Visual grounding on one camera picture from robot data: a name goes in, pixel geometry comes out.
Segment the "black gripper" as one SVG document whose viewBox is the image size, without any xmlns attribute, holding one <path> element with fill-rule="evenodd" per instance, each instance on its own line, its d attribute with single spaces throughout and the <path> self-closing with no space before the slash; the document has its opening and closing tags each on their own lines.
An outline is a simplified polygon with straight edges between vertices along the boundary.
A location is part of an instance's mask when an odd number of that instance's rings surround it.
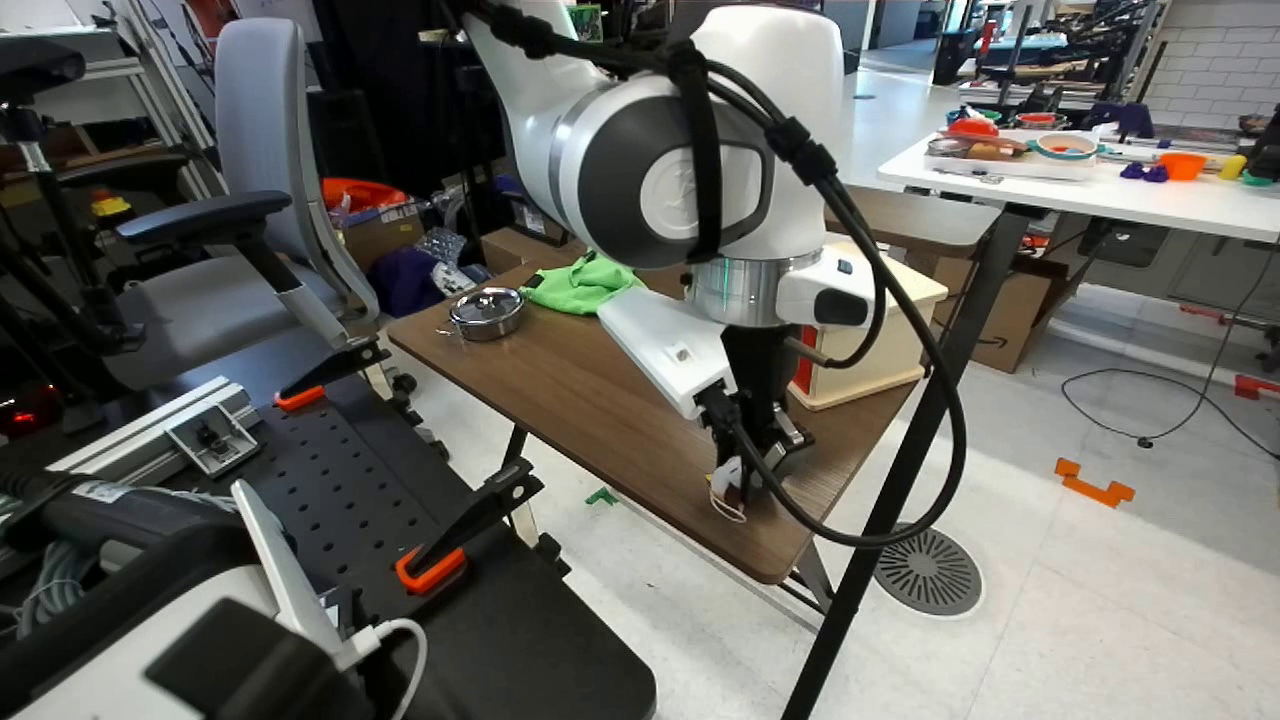
<svg viewBox="0 0 1280 720">
<path fill-rule="evenodd" d="M 722 329 L 718 342 L 736 388 L 718 393 L 722 413 L 708 417 L 716 463 L 708 470 L 708 502 L 722 519 L 744 519 L 744 460 L 731 421 L 744 422 L 755 450 L 763 457 L 777 478 L 786 478 L 791 469 L 808 457 L 811 434 L 786 417 L 786 381 L 791 381 L 791 329 Z"/>
</svg>

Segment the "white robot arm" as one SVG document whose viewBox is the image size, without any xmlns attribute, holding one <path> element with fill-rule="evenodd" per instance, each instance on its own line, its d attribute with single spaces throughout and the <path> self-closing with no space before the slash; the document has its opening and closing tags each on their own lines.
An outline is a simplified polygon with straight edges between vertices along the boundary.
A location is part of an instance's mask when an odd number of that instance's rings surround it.
<svg viewBox="0 0 1280 720">
<path fill-rule="evenodd" d="M 658 45 L 588 40 L 565 0 L 460 0 L 533 203 L 593 251 L 683 287 L 623 287 L 603 331 L 710 429 L 708 495 L 736 515 L 783 476 L 786 352 L 804 329 L 883 316 L 876 268 L 825 231 L 840 184 L 840 29 L 718 4 Z"/>
</svg>

